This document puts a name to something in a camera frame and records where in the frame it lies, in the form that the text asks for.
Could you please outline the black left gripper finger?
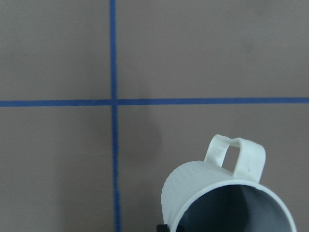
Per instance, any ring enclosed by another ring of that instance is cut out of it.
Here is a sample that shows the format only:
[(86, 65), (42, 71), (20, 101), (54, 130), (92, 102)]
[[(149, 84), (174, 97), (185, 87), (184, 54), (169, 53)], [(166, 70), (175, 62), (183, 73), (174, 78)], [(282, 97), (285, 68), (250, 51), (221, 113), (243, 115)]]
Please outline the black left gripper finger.
[(159, 224), (156, 226), (157, 232), (169, 232), (169, 227), (167, 224)]

